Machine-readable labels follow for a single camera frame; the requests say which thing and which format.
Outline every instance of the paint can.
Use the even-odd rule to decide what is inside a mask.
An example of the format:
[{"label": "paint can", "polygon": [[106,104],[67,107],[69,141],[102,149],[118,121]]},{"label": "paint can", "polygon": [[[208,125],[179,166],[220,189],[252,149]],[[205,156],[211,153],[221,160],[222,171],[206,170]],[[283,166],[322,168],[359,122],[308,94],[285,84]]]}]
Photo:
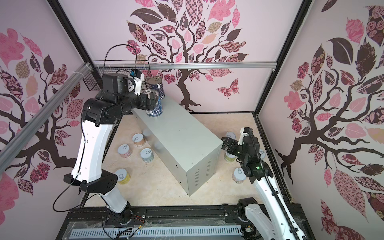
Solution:
[{"label": "paint can", "polygon": [[236,139],[236,135],[235,135],[235,133],[233,133],[233,132],[227,132],[227,133],[225,134],[225,136],[226,136],[226,137],[230,137],[230,138],[232,138],[232,139]]},{"label": "paint can", "polygon": [[160,114],[163,112],[163,108],[160,103],[160,97],[159,97],[159,92],[154,89],[148,89],[143,92],[143,94],[147,94],[149,96],[150,93],[154,93],[157,96],[157,102],[155,103],[155,107],[153,108],[152,111],[145,110],[148,116],[150,117],[158,117]]},{"label": "paint can", "polygon": [[141,133],[136,133],[133,135],[132,141],[137,147],[141,147],[145,144],[144,136]]},{"label": "paint can", "polygon": [[160,77],[151,77],[148,79],[148,84],[151,89],[155,89],[159,92],[160,99],[165,97],[163,83]]},{"label": "paint can", "polygon": [[153,152],[150,148],[144,148],[143,150],[141,150],[140,156],[145,163],[153,161]]},{"label": "paint can", "polygon": [[234,160],[236,160],[236,156],[235,156],[235,155],[232,155],[232,154],[229,154],[229,153],[227,153],[227,151],[225,151],[224,159],[225,159],[227,162],[233,162]]},{"label": "paint can", "polygon": [[247,179],[247,176],[244,174],[243,170],[238,167],[233,171],[232,179],[235,183],[242,183],[245,179]]},{"label": "paint can", "polygon": [[129,158],[132,154],[131,148],[128,146],[128,144],[123,144],[118,148],[118,153],[123,158]]},{"label": "paint can", "polygon": [[131,176],[128,174],[127,170],[125,170],[124,168],[120,168],[115,172],[115,174],[118,176],[119,184],[126,184],[131,179]]}]

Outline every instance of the wallpaper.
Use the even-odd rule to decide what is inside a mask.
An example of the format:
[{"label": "wallpaper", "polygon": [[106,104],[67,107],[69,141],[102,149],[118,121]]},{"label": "wallpaper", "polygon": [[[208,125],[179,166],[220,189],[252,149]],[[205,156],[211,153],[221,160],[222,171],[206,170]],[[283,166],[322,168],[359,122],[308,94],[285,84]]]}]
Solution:
[{"label": "wallpaper", "polygon": [[[44,0],[1,4],[0,149],[4,148],[82,64],[76,49]],[[66,187],[76,161],[83,102],[94,97],[80,82],[0,176],[0,235],[53,239],[66,213],[52,203]],[[58,209],[77,205],[69,189]]]},{"label": "wallpaper", "polygon": [[316,2],[261,112],[318,239],[382,239],[383,29],[378,1]]}]

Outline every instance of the beige floor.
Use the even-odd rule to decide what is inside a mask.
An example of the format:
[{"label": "beige floor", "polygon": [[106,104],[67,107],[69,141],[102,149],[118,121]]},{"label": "beige floor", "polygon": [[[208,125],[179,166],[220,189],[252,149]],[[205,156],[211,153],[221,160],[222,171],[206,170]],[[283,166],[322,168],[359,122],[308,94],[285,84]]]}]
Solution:
[{"label": "beige floor", "polygon": [[[226,132],[234,132],[238,140],[240,128],[251,127],[259,139],[260,148],[265,149],[250,113],[192,115],[219,138]],[[142,147],[133,144],[132,136],[138,132],[140,128],[136,118],[133,115],[124,116],[102,166],[110,172],[125,168],[131,175],[131,180],[127,184],[118,184],[121,194],[131,206],[237,204],[239,199],[246,197],[254,197],[262,203],[248,179],[242,184],[232,180],[232,172],[236,167],[240,167],[240,164],[227,163],[223,157],[224,150],[219,155],[216,173],[195,193],[188,196],[156,153],[152,162],[148,164],[143,162],[140,151],[150,146],[148,143]],[[125,159],[117,153],[117,148],[121,144],[129,144],[132,148],[131,157]],[[105,202],[99,196],[95,196],[87,201],[86,206],[105,206]]]}]

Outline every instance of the tree mural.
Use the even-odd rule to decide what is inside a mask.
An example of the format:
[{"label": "tree mural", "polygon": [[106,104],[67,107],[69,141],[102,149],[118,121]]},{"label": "tree mural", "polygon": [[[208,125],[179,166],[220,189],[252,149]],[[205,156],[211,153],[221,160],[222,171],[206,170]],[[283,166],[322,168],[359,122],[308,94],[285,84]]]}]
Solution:
[{"label": "tree mural", "polygon": [[[381,174],[384,167],[370,163],[369,158],[362,160],[354,156],[355,153],[365,152],[384,157],[382,149],[371,149],[367,145],[372,141],[384,144],[384,129],[377,127],[384,123],[384,107],[371,109],[372,103],[384,101],[384,68],[381,68],[384,52],[379,61],[375,53],[375,47],[380,53],[383,51],[384,8],[366,8],[369,18],[365,31],[362,21],[347,19],[346,32],[350,41],[341,37],[330,39],[333,54],[326,54],[321,45],[314,54],[311,66],[308,62],[299,66],[298,80],[292,83],[292,91],[284,97],[284,102],[293,110],[288,119],[293,122],[292,130],[296,136],[288,155],[277,149],[276,152],[283,160],[283,173],[286,168],[293,183],[291,164],[295,162],[298,151],[309,145],[308,154],[314,154],[315,164],[324,159],[326,184],[331,184],[333,175],[333,183],[341,197],[364,217],[366,195],[371,207],[384,221],[383,195],[361,190],[364,187],[384,192],[382,184],[372,178]],[[339,68],[333,67],[334,60]],[[334,161],[334,168],[329,164],[330,159]],[[340,170],[341,166],[349,174],[362,173],[366,176],[351,177]]]},{"label": "tree mural", "polygon": [[[21,53],[25,48],[22,43],[17,41],[18,33],[14,29],[9,28],[7,33],[8,36],[0,33],[0,58],[6,67],[11,60],[23,59],[24,56]],[[16,65],[15,72],[18,78],[0,66],[1,79],[4,82],[5,91],[8,92],[0,93],[0,115],[8,119],[0,121],[0,134],[2,135],[0,141],[5,145],[47,103],[47,93],[49,91],[52,91],[53,94],[57,92],[53,86],[63,84],[68,78],[65,64],[55,70],[49,54],[43,58],[40,48],[32,40],[26,37],[23,37],[23,40],[30,49],[27,51],[27,53],[30,52],[30,55]],[[38,81],[43,83],[44,89],[39,89]],[[55,167],[74,166],[76,158],[69,159],[66,156],[60,156],[58,146],[64,146],[63,139],[70,137],[63,129],[75,127],[80,123],[75,120],[80,115],[83,106],[83,99],[75,99],[79,92],[80,84],[77,84],[64,102],[36,132],[38,141],[21,150],[17,155],[16,159],[20,159],[20,163],[6,168],[6,170],[18,168],[13,179],[18,179],[17,185],[24,192],[33,195],[33,183],[47,179],[48,173],[53,167],[52,163]]]},{"label": "tree mural", "polygon": [[[145,24],[135,24],[127,21],[132,36],[140,43],[129,40],[138,53],[143,50],[148,55],[138,54],[138,59],[148,60],[152,63],[198,63],[198,62],[241,62],[248,54],[238,53],[246,42],[238,42],[241,29],[235,29],[240,21],[240,13],[235,8],[235,0],[135,0],[143,7],[132,12],[131,16],[139,17]],[[202,19],[203,14],[209,12],[207,20]],[[206,22],[216,19],[208,27]],[[186,110],[192,111],[189,106],[201,106],[195,103],[187,90],[185,81],[198,80],[204,76],[208,81],[213,77],[223,77],[231,71],[229,69],[210,69],[209,73],[200,69],[179,69],[151,71],[152,75],[158,75],[167,83],[177,82],[184,98],[180,105]],[[238,93],[238,79],[234,79],[228,88],[219,88],[225,97]]]}]

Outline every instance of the metal can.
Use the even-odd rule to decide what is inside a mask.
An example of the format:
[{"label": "metal can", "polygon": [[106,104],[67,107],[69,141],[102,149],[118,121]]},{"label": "metal can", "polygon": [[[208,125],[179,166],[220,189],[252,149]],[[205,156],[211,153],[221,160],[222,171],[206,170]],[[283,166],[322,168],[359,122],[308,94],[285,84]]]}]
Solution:
[{"label": "metal can", "polygon": [[159,92],[160,99],[165,97],[163,82],[161,81],[160,77],[151,77],[148,79],[148,84],[151,89],[155,89]]},{"label": "metal can", "polygon": [[155,107],[153,108],[152,111],[145,110],[145,112],[150,117],[160,116],[160,114],[162,114],[163,112],[163,108],[161,107],[159,92],[155,89],[148,89],[148,90],[145,90],[142,94],[147,94],[149,96],[150,93],[154,93],[157,96],[157,102],[155,103]]}]

